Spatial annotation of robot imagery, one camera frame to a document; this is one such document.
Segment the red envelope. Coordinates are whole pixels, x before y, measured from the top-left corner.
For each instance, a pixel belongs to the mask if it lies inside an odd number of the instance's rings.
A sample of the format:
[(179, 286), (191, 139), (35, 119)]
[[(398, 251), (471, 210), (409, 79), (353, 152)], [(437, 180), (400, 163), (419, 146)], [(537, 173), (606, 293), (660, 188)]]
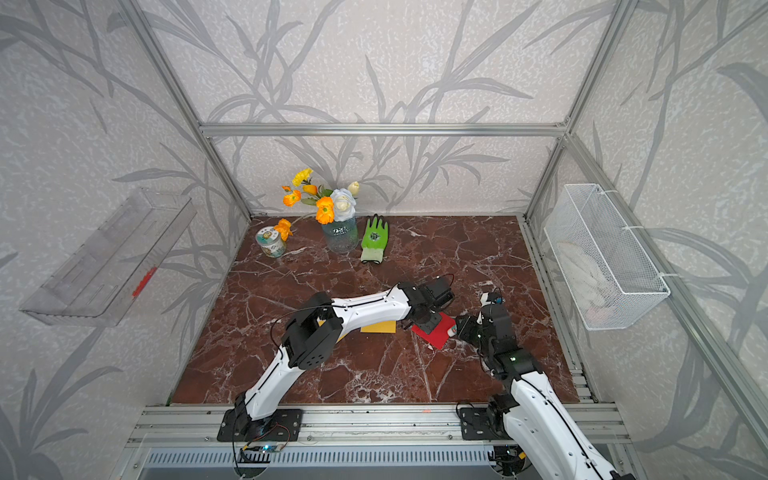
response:
[(440, 312), (440, 314), (442, 316), (442, 321), (435, 328), (435, 330), (429, 335), (426, 335), (420, 332), (416, 328), (416, 324), (414, 324), (411, 328), (411, 330), (417, 336), (425, 340), (429, 345), (431, 345), (436, 350), (442, 350), (445, 347), (447, 341), (450, 339), (447, 335), (447, 330), (453, 326), (456, 326), (456, 321), (454, 318), (446, 315), (443, 312)]

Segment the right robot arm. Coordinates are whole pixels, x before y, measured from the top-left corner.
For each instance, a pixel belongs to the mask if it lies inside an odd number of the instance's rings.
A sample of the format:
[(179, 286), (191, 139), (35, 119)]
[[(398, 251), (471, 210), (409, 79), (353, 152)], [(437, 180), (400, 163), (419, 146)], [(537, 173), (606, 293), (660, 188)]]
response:
[(543, 479), (632, 479), (622, 474), (588, 440), (554, 393), (533, 355), (518, 345), (511, 318), (496, 294), (482, 297), (476, 316), (457, 319), (457, 337), (477, 349), (504, 392), (484, 409), (456, 409), (464, 440), (511, 440), (491, 459), (504, 476), (534, 467)]

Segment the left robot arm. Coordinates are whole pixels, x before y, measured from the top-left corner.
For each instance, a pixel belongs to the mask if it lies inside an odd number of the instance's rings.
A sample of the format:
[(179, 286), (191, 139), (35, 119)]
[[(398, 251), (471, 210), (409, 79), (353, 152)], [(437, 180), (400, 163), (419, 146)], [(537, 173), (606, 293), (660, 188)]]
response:
[(328, 360), (344, 336), (383, 321), (406, 321), (430, 334), (453, 299), (451, 282), (444, 277), (419, 285), (401, 281), (382, 292), (353, 298), (313, 295), (290, 316), (273, 361), (250, 389), (238, 395), (222, 423), (238, 429), (265, 423), (298, 378)]

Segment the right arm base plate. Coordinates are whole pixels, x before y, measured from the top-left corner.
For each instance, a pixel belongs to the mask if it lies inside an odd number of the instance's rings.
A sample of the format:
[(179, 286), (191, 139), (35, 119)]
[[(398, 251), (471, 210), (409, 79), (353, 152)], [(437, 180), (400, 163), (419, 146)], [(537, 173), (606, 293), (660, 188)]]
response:
[(502, 426), (494, 424), (486, 407), (475, 407), (469, 402), (458, 403), (455, 413), (459, 419), (461, 436), (467, 441), (510, 440)]

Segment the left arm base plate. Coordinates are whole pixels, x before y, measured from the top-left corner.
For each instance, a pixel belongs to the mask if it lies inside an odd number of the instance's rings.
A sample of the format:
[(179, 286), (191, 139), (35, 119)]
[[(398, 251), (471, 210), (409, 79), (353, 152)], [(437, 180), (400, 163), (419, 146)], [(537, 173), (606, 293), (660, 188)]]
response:
[(260, 420), (251, 420), (245, 411), (234, 408), (225, 412), (217, 440), (219, 442), (297, 441), (302, 409), (277, 409), (273, 415)]

